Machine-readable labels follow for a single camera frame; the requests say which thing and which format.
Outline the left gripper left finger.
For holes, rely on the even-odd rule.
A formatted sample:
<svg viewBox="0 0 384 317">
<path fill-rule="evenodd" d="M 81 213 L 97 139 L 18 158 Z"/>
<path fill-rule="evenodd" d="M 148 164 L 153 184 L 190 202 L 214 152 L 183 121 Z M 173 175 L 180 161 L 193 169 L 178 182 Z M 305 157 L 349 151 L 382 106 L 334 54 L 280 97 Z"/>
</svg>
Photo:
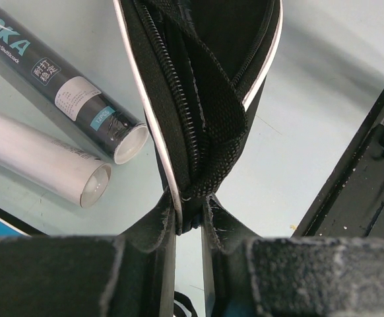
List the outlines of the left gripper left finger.
<svg viewBox="0 0 384 317">
<path fill-rule="evenodd" d="M 0 237 L 0 316 L 172 316 L 175 221 L 165 192 L 117 236 Z"/>
</svg>

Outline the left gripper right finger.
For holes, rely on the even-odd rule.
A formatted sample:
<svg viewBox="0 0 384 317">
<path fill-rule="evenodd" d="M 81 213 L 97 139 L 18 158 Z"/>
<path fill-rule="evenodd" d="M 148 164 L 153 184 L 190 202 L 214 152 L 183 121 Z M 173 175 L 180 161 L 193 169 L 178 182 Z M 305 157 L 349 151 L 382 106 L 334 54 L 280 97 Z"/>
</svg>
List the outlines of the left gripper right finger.
<svg viewBox="0 0 384 317">
<path fill-rule="evenodd" d="M 263 238 L 203 203 L 207 316 L 384 316 L 384 240 Z"/>
</svg>

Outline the white shuttlecock tube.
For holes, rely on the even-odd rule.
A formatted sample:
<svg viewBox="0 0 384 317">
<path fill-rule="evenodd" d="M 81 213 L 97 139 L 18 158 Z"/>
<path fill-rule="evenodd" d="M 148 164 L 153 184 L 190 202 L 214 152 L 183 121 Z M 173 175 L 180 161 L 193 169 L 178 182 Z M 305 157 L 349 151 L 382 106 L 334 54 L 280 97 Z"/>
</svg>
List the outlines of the white shuttlecock tube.
<svg viewBox="0 0 384 317">
<path fill-rule="evenodd" d="M 0 166 L 82 208 L 101 198 L 112 175 L 110 164 L 3 114 Z"/>
</svg>

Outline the black racket cover front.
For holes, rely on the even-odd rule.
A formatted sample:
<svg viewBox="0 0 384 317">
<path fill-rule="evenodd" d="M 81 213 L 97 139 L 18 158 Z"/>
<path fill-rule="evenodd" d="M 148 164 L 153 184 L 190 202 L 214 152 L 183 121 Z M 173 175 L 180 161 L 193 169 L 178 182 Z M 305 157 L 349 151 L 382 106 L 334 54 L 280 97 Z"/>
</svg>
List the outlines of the black racket cover front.
<svg viewBox="0 0 384 317">
<path fill-rule="evenodd" d="M 115 1 L 176 232 L 240 158 L 282 32 L 281 1 Z"/>
</svg>

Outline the black shuttlecock tube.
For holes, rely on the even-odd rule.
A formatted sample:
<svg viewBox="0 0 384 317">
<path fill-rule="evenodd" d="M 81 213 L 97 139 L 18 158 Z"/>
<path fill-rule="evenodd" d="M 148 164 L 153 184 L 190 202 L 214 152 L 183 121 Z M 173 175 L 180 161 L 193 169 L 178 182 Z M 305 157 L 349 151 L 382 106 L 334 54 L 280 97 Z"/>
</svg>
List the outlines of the black shuttlecock tube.
<svg viewBox="0 0 384 317">
<path fill-rule="evenodd" d="M 125 164 L 146 143 L 148 128 L 143 122 L 1 7 L 0 62 L 51 102 L 114 163 Z"/>
</svg>

